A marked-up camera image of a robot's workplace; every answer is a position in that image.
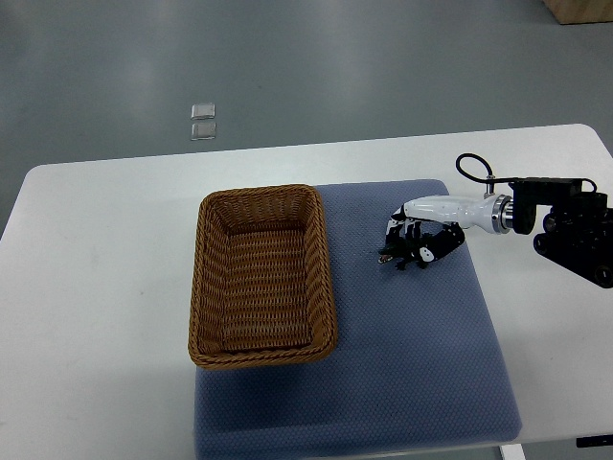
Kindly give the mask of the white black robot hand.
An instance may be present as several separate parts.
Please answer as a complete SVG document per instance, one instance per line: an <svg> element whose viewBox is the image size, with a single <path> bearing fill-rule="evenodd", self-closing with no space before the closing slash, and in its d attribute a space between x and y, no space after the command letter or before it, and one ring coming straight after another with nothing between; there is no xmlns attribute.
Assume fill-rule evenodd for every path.
<svg viewBox="0 0 613 460"><path fill-rule="evenodd" d="M465 242L467 228L479 227L490 234L510 232L512 211L512 199L507 195L483 199L449 195L416 198L403 203L391 214L384 246L400 239L430 234L427 246L434 252L436 262Z"/></svg>

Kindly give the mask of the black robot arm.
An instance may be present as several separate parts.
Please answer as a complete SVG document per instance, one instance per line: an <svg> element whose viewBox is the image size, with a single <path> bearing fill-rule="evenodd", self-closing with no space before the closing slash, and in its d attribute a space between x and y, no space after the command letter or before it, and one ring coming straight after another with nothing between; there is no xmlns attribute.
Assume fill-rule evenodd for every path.
<svg viewBox="0 0 613 460"><path fill-rule="evenodd" d="M529 177L510 187L515 233L531 234L537 208L548 206L543 231L533 239L535 252L601 288L612 287L612 209L594 181Z"/></svg>

